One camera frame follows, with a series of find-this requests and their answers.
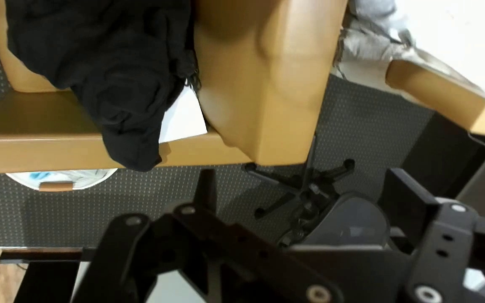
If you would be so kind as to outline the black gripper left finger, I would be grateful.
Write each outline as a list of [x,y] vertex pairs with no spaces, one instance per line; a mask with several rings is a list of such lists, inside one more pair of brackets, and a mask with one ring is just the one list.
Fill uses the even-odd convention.
[[71,303],[145,303],[169,271],[206,303],[344,303],[309,263],[192,204],[113,219]]

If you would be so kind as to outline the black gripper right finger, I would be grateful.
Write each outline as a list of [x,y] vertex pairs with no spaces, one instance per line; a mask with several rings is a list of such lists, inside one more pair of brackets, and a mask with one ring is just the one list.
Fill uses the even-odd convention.
[[469,290],[469,269],[485,276],[485,216],[458,200],[440,200],[403,168],[389,168],[379,199],[389,226],[413,248],[401,303],[485,303]]

